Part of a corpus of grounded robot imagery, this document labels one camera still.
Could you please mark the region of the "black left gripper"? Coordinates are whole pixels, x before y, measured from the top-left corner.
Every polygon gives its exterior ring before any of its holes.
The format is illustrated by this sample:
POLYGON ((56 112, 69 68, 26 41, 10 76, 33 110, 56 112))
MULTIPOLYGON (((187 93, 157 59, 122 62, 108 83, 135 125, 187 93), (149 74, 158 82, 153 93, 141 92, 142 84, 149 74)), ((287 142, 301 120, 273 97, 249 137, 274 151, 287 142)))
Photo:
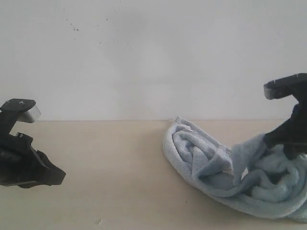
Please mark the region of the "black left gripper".
POLYGON ((0 136, 0 184, 32 188, 39 185, 61 185, 66 173, 54 166, 39 150, 34 154, 33 138, 17 133, 0 136))

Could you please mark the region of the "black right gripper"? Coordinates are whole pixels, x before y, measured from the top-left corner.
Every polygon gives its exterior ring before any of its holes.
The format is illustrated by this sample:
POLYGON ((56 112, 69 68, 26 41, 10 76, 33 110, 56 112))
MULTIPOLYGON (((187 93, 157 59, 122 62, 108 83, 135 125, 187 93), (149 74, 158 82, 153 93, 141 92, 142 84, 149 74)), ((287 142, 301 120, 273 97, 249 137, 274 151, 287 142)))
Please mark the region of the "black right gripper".
POLYGON ((295 105, 288 126, 280 125, 266 133, 263 142, 267 148, 283 144, 283 151, 289 160, 307 153, 307 106, 295 105))

